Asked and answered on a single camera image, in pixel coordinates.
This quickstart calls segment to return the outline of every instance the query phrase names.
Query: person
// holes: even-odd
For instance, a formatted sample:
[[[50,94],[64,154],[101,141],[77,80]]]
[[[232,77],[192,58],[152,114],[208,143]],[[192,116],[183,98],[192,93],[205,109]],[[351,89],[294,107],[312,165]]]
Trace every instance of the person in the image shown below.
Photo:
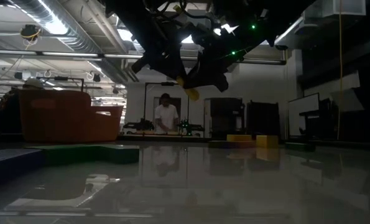
[[[160,105],[155,108],[155,133],[166,134],[169,131],[176,131],[179,123],[177,108],[170,104],[170,95],[164,93],[160,97]]]
[[[22,87],[23,90],[43,90],[40,80],[29,78]],[[19,89],[7,92],[0,100],[0,132],[20,133],[22,131]]]

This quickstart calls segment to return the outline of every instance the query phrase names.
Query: black equipment cabinet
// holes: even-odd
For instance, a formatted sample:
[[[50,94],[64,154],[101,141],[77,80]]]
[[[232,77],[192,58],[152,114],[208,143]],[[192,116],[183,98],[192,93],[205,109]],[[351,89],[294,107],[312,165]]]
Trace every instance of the black equipment cabinet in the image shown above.
[[[205,100],[210,101],[210,134],[212,138],[226,139],[228,134],[244,134],[243,99],[209,98]]]
[[[247,133],[275,135],[280,137],[280,117],[278,103],[247,104]]]

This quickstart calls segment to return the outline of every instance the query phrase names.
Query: whiteboard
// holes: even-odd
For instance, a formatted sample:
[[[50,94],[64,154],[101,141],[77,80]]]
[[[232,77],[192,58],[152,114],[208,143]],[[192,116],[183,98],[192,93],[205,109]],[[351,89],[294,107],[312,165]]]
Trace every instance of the whiteboard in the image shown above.
[[[289,102],[290,136],[300,136],[300,128],[305,129],[305,117],[300,113],[319,110],[319,94],[313,94]]]

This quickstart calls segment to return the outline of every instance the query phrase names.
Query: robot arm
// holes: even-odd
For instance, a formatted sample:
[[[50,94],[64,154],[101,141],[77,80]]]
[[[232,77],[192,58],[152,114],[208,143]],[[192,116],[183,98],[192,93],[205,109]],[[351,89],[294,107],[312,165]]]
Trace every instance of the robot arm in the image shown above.
[[[115,12],[118,15],[145,50],[144,56],[132,66],[134,72],[150,65],[150,69],[174,80],[182,78],[185,89],[214,85],[225,91],[228,88],[224,76],[227,68],[244,60],[244,55],[265,40],[273,47],[275,38],[315,0],[212,0],[216,18],[209,18],[210,27],[190,22],[182,24],[175,16],[165,16],[167,7],[163,11],[158,8],[166,0],[100,1],[106,5],[107,14]],[[184,11],[186,3],[186,0],[179,0],[184,14],[206,18]],[[215,23],[218,19],[238,28],[230,34],[221,29],[219,36],[213,32],[221,27]],[[203,51],[199,52],[197,64],[187,74],[180,59],[180,48],[181,41],[190,34]]]

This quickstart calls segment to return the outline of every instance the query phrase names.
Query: glossy floor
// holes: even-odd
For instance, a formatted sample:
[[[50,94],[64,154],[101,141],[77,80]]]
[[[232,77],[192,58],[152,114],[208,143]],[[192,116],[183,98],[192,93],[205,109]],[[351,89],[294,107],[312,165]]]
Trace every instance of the glossy floor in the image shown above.
[[[370,152],[142,146],[0,187],[0,223],[370,223]]]

